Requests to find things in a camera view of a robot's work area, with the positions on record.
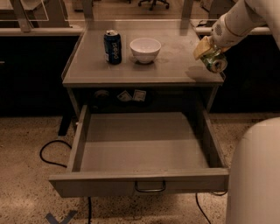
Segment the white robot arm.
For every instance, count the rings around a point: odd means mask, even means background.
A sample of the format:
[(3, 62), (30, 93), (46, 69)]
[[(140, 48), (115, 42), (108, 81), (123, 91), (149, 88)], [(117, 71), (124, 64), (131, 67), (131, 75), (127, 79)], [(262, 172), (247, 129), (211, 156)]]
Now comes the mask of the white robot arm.
[[(259, 25), (280, 47), (280, 0), (238, 0), (193, 51), (208, 71), (219, 73), (221, 54)], [(226, 224), (280, 224), (280, 118), (249, 128), (234, 150), (227, 190)]]

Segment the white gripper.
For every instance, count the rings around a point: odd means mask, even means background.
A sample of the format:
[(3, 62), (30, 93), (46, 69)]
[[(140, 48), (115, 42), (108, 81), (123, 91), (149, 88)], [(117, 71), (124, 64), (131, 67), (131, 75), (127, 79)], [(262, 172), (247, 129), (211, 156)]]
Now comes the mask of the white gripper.
[(227, 51), (245, 38), (246, 30), (247, 28), (238, 16), (230, 13), (222, 15), (212, 26), (212, 37), (205, 36), (199, 41), (193, 51), (193, 57), (199, 60), (211, 53), (214, 50), (213, 44), (223, 52)]

